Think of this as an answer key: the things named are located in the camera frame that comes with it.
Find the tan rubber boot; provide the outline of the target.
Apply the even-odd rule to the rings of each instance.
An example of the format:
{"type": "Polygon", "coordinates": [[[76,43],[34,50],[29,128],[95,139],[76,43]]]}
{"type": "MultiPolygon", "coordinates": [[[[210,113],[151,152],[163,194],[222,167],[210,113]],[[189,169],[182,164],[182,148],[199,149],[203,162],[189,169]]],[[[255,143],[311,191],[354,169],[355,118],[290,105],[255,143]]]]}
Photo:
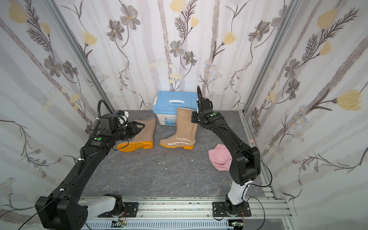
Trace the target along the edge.
{"type": "Polygon", "coordinates": [[[143,130],[129,142],[125,141],[117,145],[117,150],[121,152],[133,152],[139,149],[151,149],[154,145],[154,132],[156,128],[156,119],[135,120],[145,125],[143,130]]]}
{"type": "Polygon", "coordinates": [[[165,148],[184,148],[191,150],[196,143],[197,123],[192,123],[193,110],[177,109],[176,133],[169,138],[161,139],[160,145],[165,148]]]}

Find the pink cleaning cloth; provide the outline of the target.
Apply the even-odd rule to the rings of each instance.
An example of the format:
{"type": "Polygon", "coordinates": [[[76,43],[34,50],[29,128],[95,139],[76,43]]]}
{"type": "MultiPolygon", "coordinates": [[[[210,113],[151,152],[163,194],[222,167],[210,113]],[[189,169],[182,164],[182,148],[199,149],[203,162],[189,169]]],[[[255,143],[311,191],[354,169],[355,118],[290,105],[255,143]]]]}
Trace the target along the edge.
{"type": "Polygon", "coordinates": [[[229,171],[232,163],[232,156],[223,144],[217,144],[214,149],[208,151],[211,164],[218,171],[229,171]]]}

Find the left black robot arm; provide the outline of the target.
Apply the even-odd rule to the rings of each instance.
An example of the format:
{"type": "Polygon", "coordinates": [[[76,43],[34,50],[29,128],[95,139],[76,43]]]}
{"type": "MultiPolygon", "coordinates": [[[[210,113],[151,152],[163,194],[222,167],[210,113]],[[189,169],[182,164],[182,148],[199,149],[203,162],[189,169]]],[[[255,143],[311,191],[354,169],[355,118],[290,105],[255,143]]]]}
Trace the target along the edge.
{"type": "Polygon", "coordinates": [[[144,128],[143,123],[129,122],[116,113],[99,117],[93,135],[80,148],[80,157],[69,174],[49,196],[41,196],[36,201],[36,215],[43,227],[80,230],[88,220],[97,216],[120,217],[125,211],[120,195],[104,195],[96,201],[80,203],[81,194],[116,142],[129,141],[144,128]]]}

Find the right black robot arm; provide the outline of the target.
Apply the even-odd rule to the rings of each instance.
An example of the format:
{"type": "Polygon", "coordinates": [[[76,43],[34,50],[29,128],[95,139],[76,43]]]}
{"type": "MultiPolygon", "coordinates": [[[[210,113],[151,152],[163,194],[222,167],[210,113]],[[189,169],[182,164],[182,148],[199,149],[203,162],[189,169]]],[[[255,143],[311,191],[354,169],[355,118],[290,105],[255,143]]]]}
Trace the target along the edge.
{"type": "Polygon", "coordinates": [[[268,187],[271,185],[257,185],[253,181],[261,174],[260,151],[257,147],[250,147],[242,141],[229,127],[224,116],[213,111],[212,102],[203,96],[198,97],[198,111],[192,113],[192,123],[198,123],[202,128],[212,131],[230,152],[232,161],[230,175],[233,179],[230,191],[225,197],[225,216],[247,214],[248,201],[244,199],[250,186],[268,187]]]}

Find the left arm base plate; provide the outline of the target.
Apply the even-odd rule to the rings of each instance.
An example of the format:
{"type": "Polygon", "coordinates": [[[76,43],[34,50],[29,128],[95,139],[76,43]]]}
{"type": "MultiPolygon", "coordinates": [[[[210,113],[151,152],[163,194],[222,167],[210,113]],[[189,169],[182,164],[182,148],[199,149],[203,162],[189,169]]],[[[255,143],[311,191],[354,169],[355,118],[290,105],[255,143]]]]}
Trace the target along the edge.
{"type": "Polygon", "coordinates": [[[138,202],[123,202],[115,205],[114,209],[109,212],[98,215],[99,218],[119,218],[121,216],[127,218],[135,218],[137,216],[138,202]]]}

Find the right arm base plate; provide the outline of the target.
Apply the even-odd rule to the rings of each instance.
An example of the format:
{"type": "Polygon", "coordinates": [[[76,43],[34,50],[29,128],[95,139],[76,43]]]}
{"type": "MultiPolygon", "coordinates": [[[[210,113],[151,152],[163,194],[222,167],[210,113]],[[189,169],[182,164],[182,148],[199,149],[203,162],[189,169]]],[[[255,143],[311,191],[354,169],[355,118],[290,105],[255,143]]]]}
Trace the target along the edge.
{"type": "Polygon", "coordinates": [[[229,201],[213,202],[212,210],[213,215],[216,218],[252,216],[249,204],[245,201],[238,205],[232,205],[229,201]]]}

